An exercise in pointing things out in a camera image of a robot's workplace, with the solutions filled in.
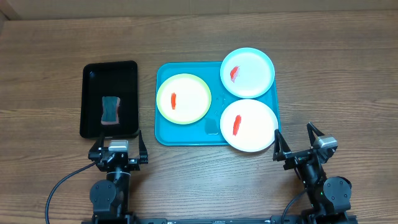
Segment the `yellow-green plate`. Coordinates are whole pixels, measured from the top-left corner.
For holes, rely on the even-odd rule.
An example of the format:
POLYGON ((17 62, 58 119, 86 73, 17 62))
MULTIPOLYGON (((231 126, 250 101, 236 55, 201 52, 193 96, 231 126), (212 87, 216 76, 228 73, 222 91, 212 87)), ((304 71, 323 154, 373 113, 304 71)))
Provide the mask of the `yellow-green plate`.
POLYGON ((156 105, 166 120, 175 124, 191 124, 202 119, 210 109, 211 91, 196 75, 173 75, 157 90, 156 105))

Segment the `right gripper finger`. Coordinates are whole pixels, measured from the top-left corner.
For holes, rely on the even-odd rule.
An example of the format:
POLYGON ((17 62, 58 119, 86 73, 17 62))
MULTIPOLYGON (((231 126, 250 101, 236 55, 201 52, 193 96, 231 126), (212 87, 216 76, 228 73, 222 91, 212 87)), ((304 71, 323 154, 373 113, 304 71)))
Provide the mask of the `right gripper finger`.
POLYGON ((325 134, 322 133, 318 128, 316 128, 315 125, 311 122, 307 124, 307 131, 310 140, 310 145, 320 146, 321 145, 320 141, 322 140, 322 136, 324 136, 325 134))
POLYGON ((278 129, 274 131, 275 141, 274 141, 274 153, 273 159, 286 159, 288 154, 292 151, 290 147, 287 145, 283 135, 280 133, 278 129))

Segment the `white plate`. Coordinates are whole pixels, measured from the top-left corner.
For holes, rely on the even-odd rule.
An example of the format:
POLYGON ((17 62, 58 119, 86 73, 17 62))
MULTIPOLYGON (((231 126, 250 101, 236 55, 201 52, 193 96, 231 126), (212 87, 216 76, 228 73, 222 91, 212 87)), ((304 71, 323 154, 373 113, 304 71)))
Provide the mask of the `white plate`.
POLYGON ((221 114, 220 130, 226 142, 244 152, 258 152, 275 141, 279 128, 275 113, 264 103, 243 99, 231 103, 221 114))

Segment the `teal serving tray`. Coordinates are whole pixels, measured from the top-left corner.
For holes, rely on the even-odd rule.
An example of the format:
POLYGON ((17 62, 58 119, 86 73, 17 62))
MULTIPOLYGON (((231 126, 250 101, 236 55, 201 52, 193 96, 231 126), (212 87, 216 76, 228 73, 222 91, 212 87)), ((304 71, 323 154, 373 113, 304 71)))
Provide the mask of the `teal serving tray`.
MULTIPOLYGON (((229 145, 220 130, 221 114, 231 103, 243 100, 231 94, 220 78, 221 62, 166 63, 157 72, 156 90, 173 75, 189 73, 201 78, 211 91, 211 106, 206 115, 191 124, 175 124, 166 120, 157 109, 155 100, 155 136, 166 146, 218 146, 229 145)), ((279 121, 279 106, 275 79, 271 88, 257 98, 249 98, 266 104, 279 121)))

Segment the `black rectangular tray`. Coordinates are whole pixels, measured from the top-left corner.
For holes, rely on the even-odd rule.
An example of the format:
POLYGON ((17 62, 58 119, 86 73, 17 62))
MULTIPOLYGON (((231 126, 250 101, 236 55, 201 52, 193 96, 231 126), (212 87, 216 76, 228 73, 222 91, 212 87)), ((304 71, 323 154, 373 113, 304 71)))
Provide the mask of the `black rectangular tray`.
POLYGON ((139 130, 138 66, 133 60, 91 63, 82 78, 80 136, 95 139, 134 137, 139 130), (102 97, 117 96, 119 124, 102 125, 102 97))

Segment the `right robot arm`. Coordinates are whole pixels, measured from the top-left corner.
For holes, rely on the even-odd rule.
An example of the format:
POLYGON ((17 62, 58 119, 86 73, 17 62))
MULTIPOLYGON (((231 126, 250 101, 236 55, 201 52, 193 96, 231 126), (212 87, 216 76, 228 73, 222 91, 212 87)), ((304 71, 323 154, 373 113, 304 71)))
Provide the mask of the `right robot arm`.
POLYGON ((304 190, 285 207, 281 216, 271 217, 272 223, 357 223, 349 217, 351 182, 340 176, 327 177, 322 167, 334 155, 338 141, 326 135, 312 123, 307 124, 310 148, 292 152, 278 129, 274 131, 274 161, 284 161, 285 170, 293 169, 303 183, 304 190), (289 208, 303 195, 308 195, 311 208, 300 215, 287 216, 289 208))

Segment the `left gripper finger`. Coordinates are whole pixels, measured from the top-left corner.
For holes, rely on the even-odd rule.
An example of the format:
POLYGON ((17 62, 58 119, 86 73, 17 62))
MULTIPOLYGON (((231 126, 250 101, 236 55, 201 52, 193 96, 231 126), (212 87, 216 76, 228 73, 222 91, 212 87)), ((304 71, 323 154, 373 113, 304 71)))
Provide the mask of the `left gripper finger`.
POLYGON ((139 158, 148 159, 148 152, 146 145, 144 144, 141 131, 139 131, 139 158))
POLYGON ((93 145, 93 151, 100 151, 103 146, 104 146, 104 133, 101 133, 99 135, 99 138, 96 140, 96 142, 93 145))

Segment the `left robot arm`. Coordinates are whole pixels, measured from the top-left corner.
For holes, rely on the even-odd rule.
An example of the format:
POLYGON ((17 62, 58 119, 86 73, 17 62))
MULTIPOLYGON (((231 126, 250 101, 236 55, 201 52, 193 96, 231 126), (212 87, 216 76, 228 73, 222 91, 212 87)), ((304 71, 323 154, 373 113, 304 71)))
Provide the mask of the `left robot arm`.
POLYGON ((129 141, 112 140, 104 146, 104 135, 94 143, 88 152, 101 172, 104 180, 97 181, 90 190, 93 204, 92 223, 139 223, 137 216, 129 210, 129 188, 131 172, 138 171, 141 164, 148 163, 148 153, 142 134, 138 134, 139 157, 129 157, 129 141))

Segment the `light blue plate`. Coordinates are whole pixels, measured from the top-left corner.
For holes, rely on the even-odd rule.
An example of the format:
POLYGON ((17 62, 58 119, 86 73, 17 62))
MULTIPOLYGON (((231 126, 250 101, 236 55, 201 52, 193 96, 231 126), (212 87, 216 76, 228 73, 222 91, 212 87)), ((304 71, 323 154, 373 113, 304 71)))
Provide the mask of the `light blue plate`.
POLYGON ((220 78, 224 87, 240 98, 257 98, 267 92, 275 79, 272 60, 250 47, 230 52, 222 61, 220 78))

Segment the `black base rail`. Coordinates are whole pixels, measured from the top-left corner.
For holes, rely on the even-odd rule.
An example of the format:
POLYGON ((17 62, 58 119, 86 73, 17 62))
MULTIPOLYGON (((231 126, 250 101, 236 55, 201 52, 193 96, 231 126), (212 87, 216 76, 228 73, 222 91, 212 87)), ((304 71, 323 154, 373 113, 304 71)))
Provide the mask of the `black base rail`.
MULTIPOLYGON (((82 221, 81 224, 91 223, 127 223, 126 221, 116 222, 93 222, 93 221, 82 221)), ((141 218, 138 221, 131 223, 140 224, 280 224, 281 216, 273 215, 269 218, 231 218, 231 219, 183 219, 183 220, 167 220, 166 218, 141 218)), ((284 218, 285 224, 304 224, 307 223, 299 215, 287 215, 284 218)), ((349 216, 348 221, 321 221, 321 223, 349 223, 358 224, 355 216, 349 216)))

